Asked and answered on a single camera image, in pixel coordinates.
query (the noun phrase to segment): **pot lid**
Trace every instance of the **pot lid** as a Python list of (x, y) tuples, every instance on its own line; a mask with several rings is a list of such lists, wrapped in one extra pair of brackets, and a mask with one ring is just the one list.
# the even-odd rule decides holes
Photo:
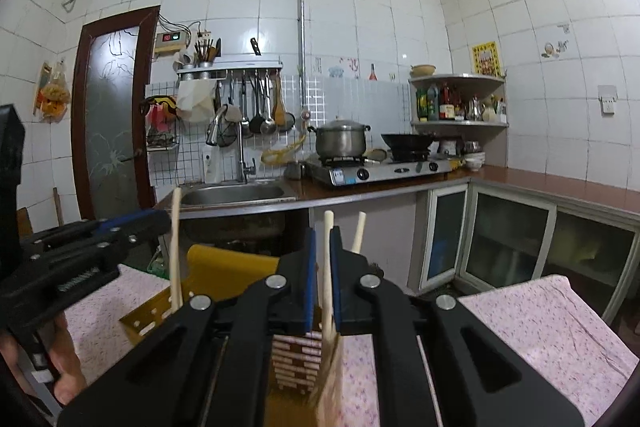
[(362, 131), (366, 126), (353, 120), (334, 120), (324, 124), (325, 131)]

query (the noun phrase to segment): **kettle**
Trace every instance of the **kettle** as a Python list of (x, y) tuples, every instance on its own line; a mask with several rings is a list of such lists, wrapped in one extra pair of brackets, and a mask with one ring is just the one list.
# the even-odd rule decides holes
[(482, 121), (482, 112), (484, 111), (484, 103), (478, 100), (478, 96), (469, 100), (468, 107), (466, 109), (466, 119), (472, 121)]

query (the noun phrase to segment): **pink tablecloth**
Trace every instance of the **pink tablecloth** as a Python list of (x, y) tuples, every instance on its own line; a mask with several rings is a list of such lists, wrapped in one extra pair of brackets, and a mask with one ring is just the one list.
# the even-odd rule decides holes
[[(66, 312), (89, 382), (130, 349), (119, 318), (168, 285), (126, 266), (121, 270), (119, 279)], [(638, 363), (565, 277), (545, 277), (460, 301), (571, 400), (587, 427), (615, 399)], [(342, 385), (344, 427), (379, 425), (370, 335), (344, 338)]]

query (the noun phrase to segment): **yellow hose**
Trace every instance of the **yellow hose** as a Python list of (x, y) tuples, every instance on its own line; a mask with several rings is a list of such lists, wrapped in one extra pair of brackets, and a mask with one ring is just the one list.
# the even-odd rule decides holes
[(287, 145), (282, 149), (268, 149), (266, 151), (263, 151), (262, 155), (260, 156), (260, 161), (269, 166), (281, 166), (287, 164), (290, 159), (285, 158), (285, 156), (296, 153), (306, 141), (306, 136), (306, 121), (303, 121), (302, 133), (300, 138), (298, 138), (291, 145)]

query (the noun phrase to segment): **wooden door frame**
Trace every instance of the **wooden door frame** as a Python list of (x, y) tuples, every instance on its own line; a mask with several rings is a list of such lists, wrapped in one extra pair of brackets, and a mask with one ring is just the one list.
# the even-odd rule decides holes
[(153, 6), (100, 19), (82, 27), (72, 88), (71, 151), (78, 208), (83, 219), (95, 219), (89, 185), (89, 172), (86, 165), (86, 129), (84, 120), (86, 74), (91, 46), (97, 37), (136, 26), (140, 30), (138, 32), (138, 44), (136, 45), (133, 69), (131, 136), (133, 150), (140, 149), (144, 153), (133, 159), (134, 171), (140, 208), (151, 208), (156, 204), (154, 191), (149, 182), (149, 171), (146, 163), (145, 119), (138, 111), (138, 104), (145, 98), (145, 86), (150, 79), (151, 56), (156, 40), (156, 24), (159, 13), (160, 7)]

